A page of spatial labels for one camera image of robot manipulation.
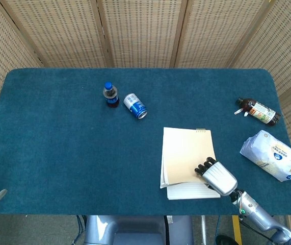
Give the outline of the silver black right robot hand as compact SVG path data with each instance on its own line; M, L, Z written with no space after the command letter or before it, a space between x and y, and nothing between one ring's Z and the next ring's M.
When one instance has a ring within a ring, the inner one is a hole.
M237 179L234 175L220 161L212 157L207 157L206 161L199 164L194 171L219 195L228 196L237 189Z

